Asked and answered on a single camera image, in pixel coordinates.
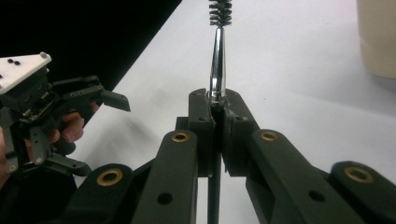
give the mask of white table surface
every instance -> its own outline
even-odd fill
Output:
[[[209,88],[216,27],[208,1],[184,0],[114,90],[132,112],[101,106],[72,158],[95,169],[133,169],[155,158],[191,91]],[[396,183],[396,80],[361,62],[356,2],[233,1],[226,27],[227,88],[238,91],[263,129],[285,134],[329,172],[358,161]],[[200,179],[197,223],[206,223]],[[245,178],[223,175],[220,223],[258,223]]]

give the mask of screw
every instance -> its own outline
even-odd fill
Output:
[[[43,162],[43,159],[41,159],[41,158],[39,157],[39,158],[37,158],[37,159],[35,160],[35,162],[41,163],[41,162]]]

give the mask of beige cup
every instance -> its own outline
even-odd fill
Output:
[[[396,0],[357,0],[361,57],[379,77],[396,78]]]

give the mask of silver metal shaft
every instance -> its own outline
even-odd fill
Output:
[[[212,108],[221,110],[225,102],[225,43],[224,29],[216,29],[213,51],[212,71],[210,74],[209,103]]]

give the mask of brass ring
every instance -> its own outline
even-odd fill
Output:
[[[189,135],[186,133],[175,133],[172,135],[172,140],[174,142],[185,142],[189,140]]]
[[[370,184],[374,182],[373,176],[366,170],[363,170],[359,167],[347,167],[344,170],[344,173],[347,175],[347,177],[363,184]]]
[[[117,184],[122,179],[122,170],[118,168],[108,169],[102,172],[96,179],[96,183],[103,187]]]
[[[271,132],[264,132],[261,134],[261,137],[265,141],[269,141],[269,142],[274,142],[279,138],[276,133],[271,133]]]

